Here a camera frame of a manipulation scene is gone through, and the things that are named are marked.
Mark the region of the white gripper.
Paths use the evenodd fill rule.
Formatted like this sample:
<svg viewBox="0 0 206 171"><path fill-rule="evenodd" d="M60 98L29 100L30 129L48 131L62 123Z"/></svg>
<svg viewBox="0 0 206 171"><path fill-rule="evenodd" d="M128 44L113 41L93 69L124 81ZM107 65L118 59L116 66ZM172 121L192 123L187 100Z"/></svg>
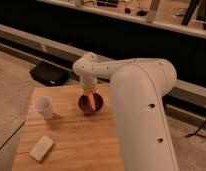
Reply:
<svg viewBox="0 0 206 171"><path fill-rule="evenodd" d="M83 95L88 96L89 90L93 90L93 94L97 95L98 91L95 89L97 87L97 78L96 77L81 77L80 78L81 86L84 90Z"/></svg>

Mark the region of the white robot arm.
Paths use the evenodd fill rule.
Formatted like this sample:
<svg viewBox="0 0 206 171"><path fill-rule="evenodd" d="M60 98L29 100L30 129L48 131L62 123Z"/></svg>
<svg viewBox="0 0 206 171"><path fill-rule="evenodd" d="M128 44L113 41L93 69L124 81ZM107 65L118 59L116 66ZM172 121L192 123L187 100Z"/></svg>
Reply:
<svg viewBox="0 0 206 171"><path fill-rule="evenodd" d="M125 171L180 171L162 97L177 81L168 60L134 58L101 62L89 52L73 64L84 91L110 81L110 103Z"/></svg>

